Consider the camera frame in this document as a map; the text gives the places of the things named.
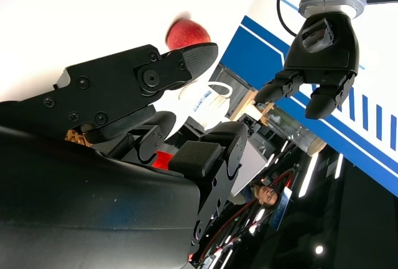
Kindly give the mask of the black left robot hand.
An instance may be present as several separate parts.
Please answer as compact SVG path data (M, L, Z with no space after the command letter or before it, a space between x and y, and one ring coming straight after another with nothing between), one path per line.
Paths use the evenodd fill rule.
M282 71L256 94L258 104L289 98L303 84L315 84L307 119L324 119L349 95L359 68L359 45L350 17L327 12L309 17L294 38Z

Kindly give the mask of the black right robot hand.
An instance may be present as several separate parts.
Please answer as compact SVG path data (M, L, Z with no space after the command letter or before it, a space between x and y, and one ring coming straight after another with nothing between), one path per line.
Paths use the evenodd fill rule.
M175 124L157 112L218 56L145 45L65 68L53 90L1 104L2 268L189 268L237 178L240 122L151 166Z

